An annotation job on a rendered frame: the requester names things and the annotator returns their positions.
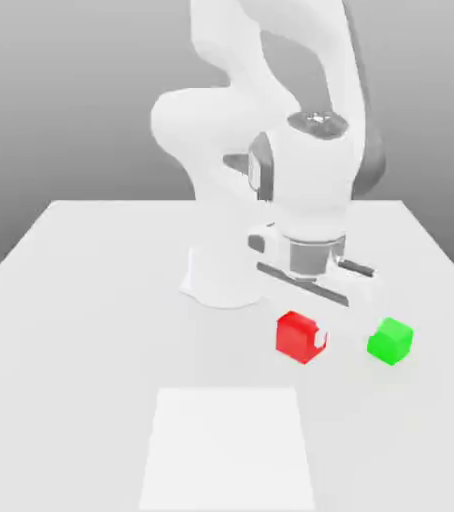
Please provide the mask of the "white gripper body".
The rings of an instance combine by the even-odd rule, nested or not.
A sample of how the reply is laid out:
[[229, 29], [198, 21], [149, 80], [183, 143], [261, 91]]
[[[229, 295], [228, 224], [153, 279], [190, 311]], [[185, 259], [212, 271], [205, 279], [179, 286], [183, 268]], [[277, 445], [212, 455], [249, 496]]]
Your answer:
[[374, 276], [335, 266], [316, 279], [299, 279], [268, 263], [256, 264], [263, 296], [275, 311], [349, 316], [369, 309]]

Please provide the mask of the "small red cube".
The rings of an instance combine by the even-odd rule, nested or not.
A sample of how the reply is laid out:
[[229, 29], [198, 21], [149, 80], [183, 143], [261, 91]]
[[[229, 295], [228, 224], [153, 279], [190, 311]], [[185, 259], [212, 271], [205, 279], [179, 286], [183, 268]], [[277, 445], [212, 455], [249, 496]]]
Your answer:
[[314, 347], [316, 322], [295, 311], [288, 311], [277, 321], [276, 350], [293, 360], [307, 364], [324, 349]]

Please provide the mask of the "small green cube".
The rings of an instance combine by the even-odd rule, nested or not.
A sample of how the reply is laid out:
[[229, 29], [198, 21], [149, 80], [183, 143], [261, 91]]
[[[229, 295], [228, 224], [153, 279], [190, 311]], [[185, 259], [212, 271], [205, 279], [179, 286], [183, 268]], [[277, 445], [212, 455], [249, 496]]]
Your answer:
[[385, 318], [367, 342], [367, 352], [394, 365], [409, 352], [413, 339], [413, 329], [393, 318]]

